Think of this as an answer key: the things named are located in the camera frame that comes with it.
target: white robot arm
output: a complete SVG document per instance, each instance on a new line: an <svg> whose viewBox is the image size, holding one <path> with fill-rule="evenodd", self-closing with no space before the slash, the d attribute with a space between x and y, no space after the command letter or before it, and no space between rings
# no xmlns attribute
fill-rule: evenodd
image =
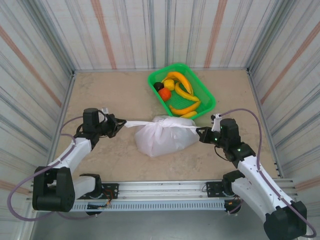
<svg viewBox="0 0 320 240"><path fill-rule="evenodd" d="M301 201L294 202L269 176L257 161L256 153L248 144L241 142L234 119L222 119L220 114L216 114L211 116L211 120L213 127L197 128L200 142L222 148L226 160L237 168L223 175L223 192L228 196L236 194L245 201L262 220L270 239L292 240L305 235L307 225L297 214L307 219L306 206ZM236 213L234 210L237 208L233 206L230 213Z"/></svg>
<svg viewBox="0 0 320 240"><path fill-rule="evenodd" d="M34 178L32 206L35 210L69 212L75 199L89 194L98 197L102 193L102 182L98 174L82 174L72 180L72 173L79 163L88 155L98 143L100 137L113 138L127 121L115 118L113 114L104 113L96 108L83 111L83 124L74 135L75 143L69 147L49 166L55 165L45 173ZM63 156L73 150L65 159ZM35 172L44 169L38 167Z"/></svg>

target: white plastic bag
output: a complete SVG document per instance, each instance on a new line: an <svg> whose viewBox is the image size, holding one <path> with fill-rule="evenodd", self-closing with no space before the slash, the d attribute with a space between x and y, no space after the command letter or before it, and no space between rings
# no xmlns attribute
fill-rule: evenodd
<svg viewBox="0 0 320 240"><path fill-rule="evenodd" d="M174 153L199 141L195 122L187 118L156 116L152 122L127 121L125 126L140 126L134 135L135 143L150 157Z"/></svg>

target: corrugated metal wall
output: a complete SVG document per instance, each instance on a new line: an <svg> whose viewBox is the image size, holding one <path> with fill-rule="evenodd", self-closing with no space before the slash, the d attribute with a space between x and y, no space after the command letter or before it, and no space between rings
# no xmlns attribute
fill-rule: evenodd
<svg viewBox="0 0 320 240"><path fill-rule="evenodd" d="M47 164L71 79L67 64L22 1L0 1L0 239L14 239L20 221L7 208L10 190ZM12 203L22 213L29 187Z"/></svg>
<svg viewBox="0 0 320 240"><path fill-rule="evenodd" d="M36 0L76 69L245 67L278 0Z"/></svg>
<svg viewBox="0 0 320 240"><path fill-rule="evenodd" d="M17 228L7 211L9 190L47 161L72 70L161 68L174 62L250 67L284 175L296 179L310 217L319 223L319 5L318 0L0 1L1 238L14 238ZM15 194L18 212L27 194L27 188Z"/></svg>
<svg viewBox="0 0 320 240"><path fill-rule="evenodd" d="M251 66L285 177L320 228L320 1L289 1Z"/></svg>

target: green plastic basket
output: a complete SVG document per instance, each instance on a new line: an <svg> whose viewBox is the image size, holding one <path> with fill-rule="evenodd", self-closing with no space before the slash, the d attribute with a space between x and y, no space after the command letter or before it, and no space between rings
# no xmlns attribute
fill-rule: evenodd
<svg viewBox="0 0 320 240"><path fill-rule="evenodd" d="M187 65L183 63L175 63L151 73L148 77L148 84L150 88L162 103L169 116L180 117L170 111L169 105L172 105L175 109L184 109L195 103L194 101L185 99L182 96L178 95L176 91L171 91L172 97L168 101L164 102L162 100L162 98L154 88L154 84L156 82L161 82L169 72L179 72L183 74L191 83L194 95L197 96L201 101L201 105L196 109L197 115L190 117L190 119L196 119L214 109L214 107L216 106L216 99L214 98L214 96L212 96L206 86L199 80L195 73L191 71L191 69Z"/></svg>

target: orange fruit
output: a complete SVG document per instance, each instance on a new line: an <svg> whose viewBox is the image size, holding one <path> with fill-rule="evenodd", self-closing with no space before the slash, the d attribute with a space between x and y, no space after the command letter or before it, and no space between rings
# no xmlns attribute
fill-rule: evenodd
<svg viewBox="0 0 320 240"><path fill-rule="evenodd" d="M166 87L160 89L158 91L158 94L164 102L168 101L171 98L171 91Z"/></svg>

